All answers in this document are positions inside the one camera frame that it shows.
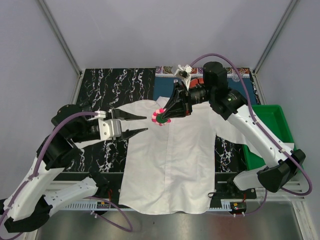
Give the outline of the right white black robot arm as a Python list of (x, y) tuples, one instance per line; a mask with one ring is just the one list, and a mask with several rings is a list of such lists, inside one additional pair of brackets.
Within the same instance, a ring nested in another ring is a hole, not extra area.
[(230, 197), (239, 198), (245, 190), (258, 187), (276, 193), (302, 168), (305, 153), (283, 143), (254, 113), (245, 97), (229, 87), (228, 72), (220, 62), (205, 63), (203, 83), (194, 87), (190, 86), (191, 66), (179, 65), (171, 72), (179, 79), (174, 82), (165, 107), (152, 115), (153, 122), (163, 125), (171, 119), (187, 117), (196, 105), (208, 102), (216, 114), (244, 135), (265, 162), (261, 168), (237, 174), (227, 185)]

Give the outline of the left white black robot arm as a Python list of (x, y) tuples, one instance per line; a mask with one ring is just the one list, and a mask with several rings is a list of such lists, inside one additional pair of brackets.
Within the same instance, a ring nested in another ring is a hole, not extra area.
[(121, 122), (144, 119), (121, 109), (93, 111), (88, 105), (77, 104), (61, 107), (51, 119), (54, 129), (36, 151), (28, 173), (14, 193), (0, 201), (0, 222), (7, 232), (33, 232), (74, 201), (109, 196), (110, 182), (98, 171), (65, 189), (46, 190), (82, 152), (81, 144), (88, 147), (95, 142), (128, 140), (145, 129), (123, 130)]

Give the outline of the white button-up shirt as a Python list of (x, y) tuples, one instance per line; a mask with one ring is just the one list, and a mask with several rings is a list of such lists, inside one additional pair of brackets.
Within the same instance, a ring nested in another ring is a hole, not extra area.
[(153, 113), (168, 98), (138, 100), (121, 110), (141, 116), (123, 121), (124, 130), (142, 129), (128, 141), (119, 203), (147, 215), (176, 212), (202, 214), (215, 189), (215, 140), (243, 144), (256, 155), (261, 148), (215, 113), (208, 102), (196, 104), (191, 115), (160, 126)]

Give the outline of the pink flower brooch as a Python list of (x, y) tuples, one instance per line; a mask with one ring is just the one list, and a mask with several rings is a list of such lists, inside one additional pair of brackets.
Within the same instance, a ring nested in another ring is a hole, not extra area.
[(165, 108), (157, 109), (151, 116), (151, 121), (158, 126), (164, 126), (165, 124), (169, 124), (171, 122), (170, 119), (166, 119), (163, 117)]

